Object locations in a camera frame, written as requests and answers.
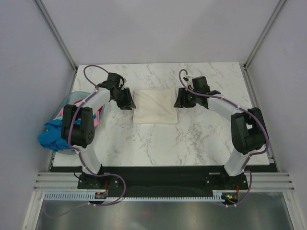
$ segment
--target clear plastic bin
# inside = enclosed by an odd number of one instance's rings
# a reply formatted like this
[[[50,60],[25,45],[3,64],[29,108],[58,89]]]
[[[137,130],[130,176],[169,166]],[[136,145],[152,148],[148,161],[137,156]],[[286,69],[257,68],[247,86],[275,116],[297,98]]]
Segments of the clear plastic bin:
[[[76,101],[82,100],[82,99],[86,98],[88,95],[89,95],[88,92],[71,92],[70,94],[68,94],[63,99],[63,101],[61,102],[61,104],[59,105],[59,107],[57,108],[55,113],[53,114],[51,120],[56,118],[56,116],[59,114],[61,109],[64,108],[65,105],[67,105],[67,104],[74,104]],[[101,111],[101,113],[99,115],[99,119],[101,118],[102,113],[104,111],[104,105],[102,107],[103,107],[103,110]],[[68,150],[68,151],[59,150],[58,152],[63,153],[63,154],[68,154],[68,155],[76,154],[76,152],[73,151],[73,150],[71,150],[71,151],[70,150]]]

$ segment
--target blue cloth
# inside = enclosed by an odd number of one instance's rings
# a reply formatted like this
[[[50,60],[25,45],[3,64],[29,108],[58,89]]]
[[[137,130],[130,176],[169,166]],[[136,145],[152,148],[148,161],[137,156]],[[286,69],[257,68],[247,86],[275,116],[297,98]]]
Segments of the blue cloth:
[[[46,149],[59,151],[59,150],[70,150],[66,140],[61,137],[62,120],[56,119],[45,123],[47,131],[43,132],[38,136],[39,143]]]

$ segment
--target marble table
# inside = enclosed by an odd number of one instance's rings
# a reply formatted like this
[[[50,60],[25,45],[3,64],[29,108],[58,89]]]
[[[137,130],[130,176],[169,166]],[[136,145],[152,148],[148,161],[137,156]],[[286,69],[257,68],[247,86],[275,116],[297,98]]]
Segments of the marble table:
[[[92,92],[79,66],[72,91]],[[135,90],[177,89],[178,72],[184,68],[192,77],[206,76],[211,90],[251,107],[242,72],[237,62],[101,65],[126,79],[131,94]],[[89,68],[88,77],[95,83],[107,78],[98,68]],[[176,125],[134,125],[133,111],[117,108],[115,102],[105,106],[95,131],[94,149],[103,166],[179,166],[223,165],[233,150],[230,123],[215,112],[199,105],[177,109]],[[249,165],[268,165],[266,154],[254,156]],[[56,153],[53,166],[79,166],[78,156]]]

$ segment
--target wall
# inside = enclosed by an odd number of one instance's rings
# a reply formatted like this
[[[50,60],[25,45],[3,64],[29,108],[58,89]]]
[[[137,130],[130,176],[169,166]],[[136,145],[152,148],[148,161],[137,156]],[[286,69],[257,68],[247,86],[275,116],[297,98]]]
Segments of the wall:
[[[307,216],[307,1],[290,0],[249,67],[274,155]]]
[[[2,1],[0,28],[0,229],[17,230],[46,168],[37,136],[73,72],[32,0]]]
[[[278,0],[42,0],[80,64],[245,62]]]

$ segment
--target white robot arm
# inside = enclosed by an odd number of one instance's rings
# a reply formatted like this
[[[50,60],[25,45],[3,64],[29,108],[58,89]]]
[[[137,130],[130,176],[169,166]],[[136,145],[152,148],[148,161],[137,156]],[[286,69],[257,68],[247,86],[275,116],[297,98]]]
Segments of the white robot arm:
[[[206,109],[217,112],[231,122],[231,139],[235,148],[224,165],[224,170],[227,174],[226,176],[240,175],[244,171],[249,158],[255,155],[254,150],[259,150],[267,142],[263,133],[265,125],[260,109],[256,107],[246,109],[237,106],[230,100],[224,100],[220,92],[210,91],[204,76],[193,78],[192,86],[193,89],[191,86],[187,89],[179,88],[178,98],[174,107],[192,108],[199,104]]]
[[[120,109],[132,110],[132,108],[136,108],[130,89],[122,89],[124,82],[120,85],[121,81],[124,81],[122,76],[109,73],[107,80],[98,84],[87,98],[76,105],[68,104],[64,107],[61,136],[73,146],[77,154],[81,154],[82,164],[86,165],[83,171],[87,174],[91,174],[91,172],[97,174],[101,167],[92,143],[95,134],[93,115],[110,100],[116,101]],[[73,121],[74,125],[71,129],[73,116],[77,109],[75,120],[80,119],[80,124],[74,124]]]

